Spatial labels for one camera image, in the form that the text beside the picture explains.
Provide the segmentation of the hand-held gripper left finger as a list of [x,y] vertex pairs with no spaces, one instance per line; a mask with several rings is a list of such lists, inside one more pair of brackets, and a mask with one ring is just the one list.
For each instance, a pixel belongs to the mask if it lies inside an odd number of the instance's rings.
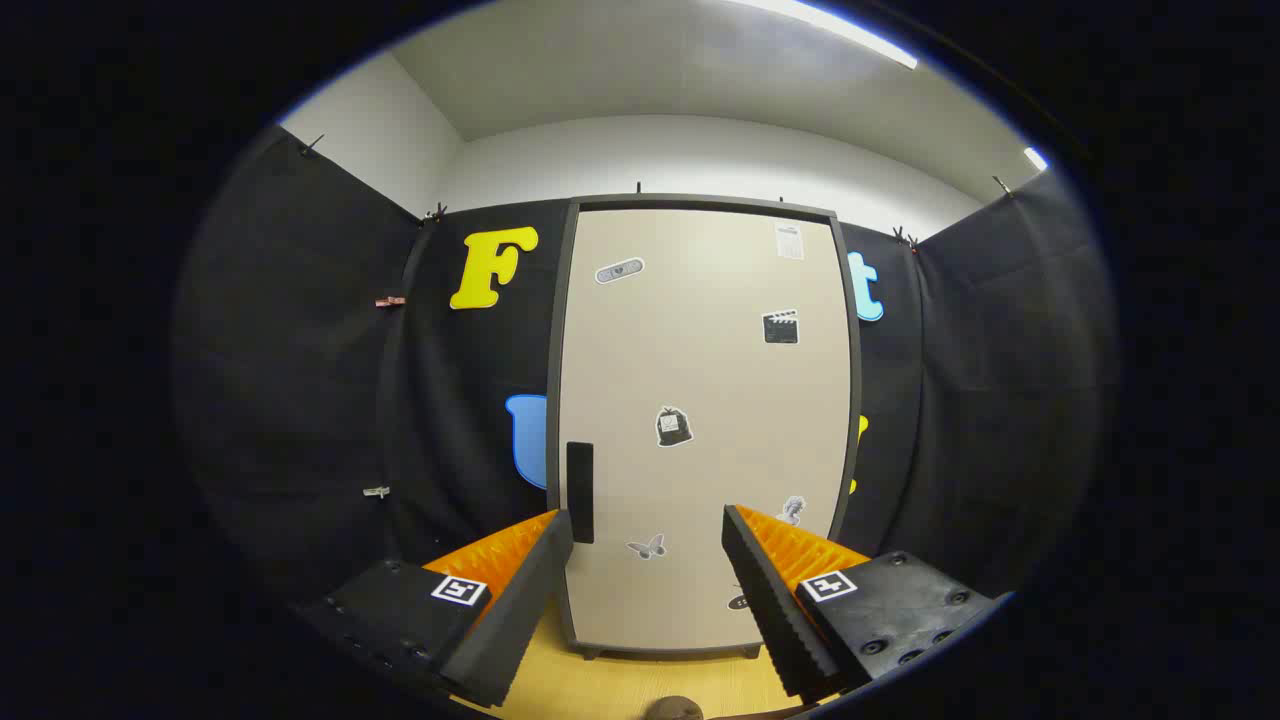
[[426,564],[384,559],[300,616],[397,685],[500,706],[572,547],[550,510]]

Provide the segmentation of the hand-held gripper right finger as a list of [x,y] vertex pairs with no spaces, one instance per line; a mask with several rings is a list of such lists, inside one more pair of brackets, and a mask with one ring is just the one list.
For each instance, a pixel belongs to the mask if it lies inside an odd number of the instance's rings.
[[911,553],[867,557],[739,503],[724,506],[722,547],[785,691],[803,701],[896,676],[1001,606]]

